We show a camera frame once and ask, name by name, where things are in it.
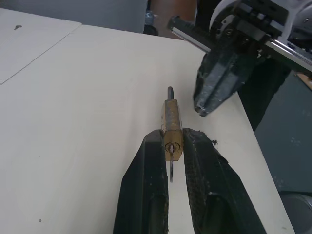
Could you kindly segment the brass padlock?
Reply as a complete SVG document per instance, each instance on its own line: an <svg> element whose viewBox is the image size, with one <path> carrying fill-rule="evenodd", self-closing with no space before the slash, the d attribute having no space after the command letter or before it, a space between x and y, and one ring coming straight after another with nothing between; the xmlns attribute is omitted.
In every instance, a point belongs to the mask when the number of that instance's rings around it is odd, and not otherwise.
<svg viewBox="0 0 312 234"><path fill-rule="evenodd" d="M168 87L168 98L164 101L161 112L161 130L165 147L165 159L179 161L183 152L183 131L178 101L174 98L173 87Z"/></svg>

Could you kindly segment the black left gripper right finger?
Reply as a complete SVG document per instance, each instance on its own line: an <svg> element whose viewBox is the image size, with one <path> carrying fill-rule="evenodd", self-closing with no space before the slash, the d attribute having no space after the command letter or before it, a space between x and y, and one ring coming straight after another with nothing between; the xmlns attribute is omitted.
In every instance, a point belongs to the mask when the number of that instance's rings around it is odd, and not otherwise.
<svg viewBox="0 0 312 234"><path fill-rule="evenodd" d="M183 130L195 234L267 234L238 174L200 131Z"/></svg>

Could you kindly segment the grey rounded robot body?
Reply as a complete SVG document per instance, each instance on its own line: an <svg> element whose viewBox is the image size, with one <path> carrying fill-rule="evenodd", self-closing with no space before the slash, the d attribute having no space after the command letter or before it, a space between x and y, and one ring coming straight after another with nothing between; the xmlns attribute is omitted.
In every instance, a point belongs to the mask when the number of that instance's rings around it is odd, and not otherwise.
<svg viewBox="0 0 312 234"><path fill-rule="evenodd" d="M312 234L312 194L279 193L295 234Z"/></svg>

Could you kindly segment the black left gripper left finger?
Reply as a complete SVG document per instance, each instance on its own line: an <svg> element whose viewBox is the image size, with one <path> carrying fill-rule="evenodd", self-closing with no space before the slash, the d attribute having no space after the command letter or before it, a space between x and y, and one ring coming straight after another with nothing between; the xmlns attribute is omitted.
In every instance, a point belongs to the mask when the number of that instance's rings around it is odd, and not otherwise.
<svg viewBox="0 0 312 234"><path fill-rule="evenodd" d="M113 234L168 234L169 193L163 137L147 134L121 182Z"/></svg>

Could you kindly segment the white flat board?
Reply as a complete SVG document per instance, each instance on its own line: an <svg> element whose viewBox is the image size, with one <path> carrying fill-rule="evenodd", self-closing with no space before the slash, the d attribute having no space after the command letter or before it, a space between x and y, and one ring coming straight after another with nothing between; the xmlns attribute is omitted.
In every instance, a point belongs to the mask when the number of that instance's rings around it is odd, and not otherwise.
<svg viewBox="0 0 312 234"><path fill-rule="evenodd" d="M16 25L22 28L14 30ZM81 23L0 8L0 85L81 26Z"/></svg>

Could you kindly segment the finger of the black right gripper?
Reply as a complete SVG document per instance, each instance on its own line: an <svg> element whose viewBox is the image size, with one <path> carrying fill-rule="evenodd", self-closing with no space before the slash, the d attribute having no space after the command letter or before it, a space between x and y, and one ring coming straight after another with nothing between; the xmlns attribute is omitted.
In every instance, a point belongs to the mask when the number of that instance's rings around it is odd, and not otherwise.
<svg viewBox="0 0 312 234"><path fill-rule="evenodd" d="M233 83L226 81L233 61L232 39L220 40L210 53L204 55L193 94L194 109L200 116L207 116L233 94Z"/></svg>
<svg viewBox="0 0 312 234"><path fill-rule="evenodd" d="M248 79L254 67L254 54L249 54L248 47L234 48L234 61L230 68L227 83L232 82L232 93L235 93Z"/></svg>

